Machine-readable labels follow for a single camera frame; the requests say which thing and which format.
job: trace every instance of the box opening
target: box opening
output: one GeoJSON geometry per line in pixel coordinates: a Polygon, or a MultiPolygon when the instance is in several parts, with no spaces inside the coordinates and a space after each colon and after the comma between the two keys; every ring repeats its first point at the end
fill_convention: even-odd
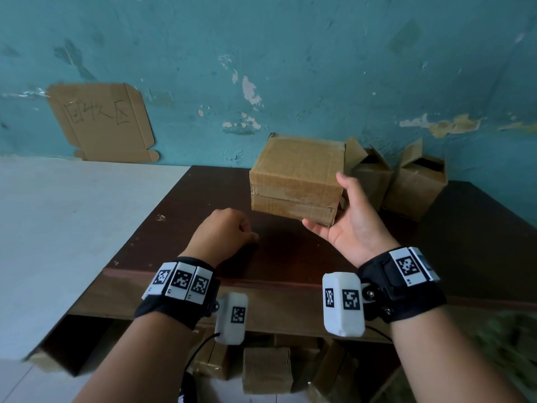
{"type": "Polygon", "coordinates": [[[379,162],[380,162],[380,158],[378,155],[369,154],[367,157],[364,158],[361,164],[378,164],[379,162]]]}
{"type": "Polygon", "coordinates": [[[428,158],[418,158],[414,161],[414,164],[421,165],[422,167],[429,168],[430,170],[442,172],[444,170],[444,164],[439,163],[428,158]]]}

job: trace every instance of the yellowed peeling paint patch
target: yellowed peeling paint patch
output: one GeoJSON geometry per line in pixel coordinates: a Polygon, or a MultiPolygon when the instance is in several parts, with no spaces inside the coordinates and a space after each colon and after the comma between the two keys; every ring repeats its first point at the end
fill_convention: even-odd
{"type": "Polygon", "coordinates": [[[516,123],[512,123],[510,125],[498,128],[498,130],[511,130],[511,129],[521,129],[521,130],[527,130],[529,132],[537,132],[537,123],[534,123],[532,125],[525,125],[523,122],[518,121],[516,123]]]}
{"type": "Polygon", "coordinates": [[[452,121],[442,120],[438,123],[429,123],[427,113],[422,117],[413,120],[403,120],[399,122],[400,127],[421,127],[427,128],[433,136],[442,138],[448,134],[462,134],[473,132],[480,126],[481,119],[471,120],[468,114],[460,114],[452,121]]]}

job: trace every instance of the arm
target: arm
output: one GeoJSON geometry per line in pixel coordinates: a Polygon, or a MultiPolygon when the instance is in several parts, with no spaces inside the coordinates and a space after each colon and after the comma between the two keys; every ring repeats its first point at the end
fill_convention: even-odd
{"type": "MultiPolygon", "coordinates": [[[[244,213],[215,210],[180,256],[216,267],[257,239],[244,213]]],[[[160,312],[136,318],[73,402],[177,401],[191,335],[190,328],[160,312]]]]}
{"type": "MultiPolygon", "coordinates": [[[[307,219],[307,229],[329,241],[355,267],[399,246],[369,204],[355,178],[338,174],[349,208],[331,228],[307,219]]],[[[420,402],[522,402],[442,308],[392,324],[394,345],[420,402]]]]}

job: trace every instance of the dark brown tabletop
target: dark brown tabletop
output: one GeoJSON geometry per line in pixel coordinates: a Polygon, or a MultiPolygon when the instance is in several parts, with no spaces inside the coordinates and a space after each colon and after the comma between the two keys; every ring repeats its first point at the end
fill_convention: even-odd
{"type": "MultiPolygon", "coordinates": [[[[252,211],[248,172],[191,167],[107,268],[153,273],[185,248],[213,210],[232,207],[246,213],[260,239],[218,267],[222,284],[318,287],[325,273],[353,270],[300,221],[252,211]]],[[[420,247],[430,259],[448,297],[537,306],[537,265],[529,254],[537,231],[472,184],[450,182],[420,224],[384,211],[381,216],[401,244],[420,247]],[[516,265],[500,261],[509,254],[516,265]]]]}

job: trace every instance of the hand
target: hand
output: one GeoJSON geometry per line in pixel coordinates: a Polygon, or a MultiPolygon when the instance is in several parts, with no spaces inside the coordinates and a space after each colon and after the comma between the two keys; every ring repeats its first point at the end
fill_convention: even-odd
{"type": "Polygon", "coordinates": [[[345,214],[331,228],[308,219],[302,220],[304,226],[327,240],[355,267],[399,247],[369,203],[358,180],[340,172],[336,178],[347,190],[349,207],[345,214]]]}
{"type": "Polygon", "coordinates": [[[232,257],[248,243],[256,243],[257,233],[240,210],[214,210],[192,235],[189,245],[179,256],[195,257],[212,267],[232,257]]]}

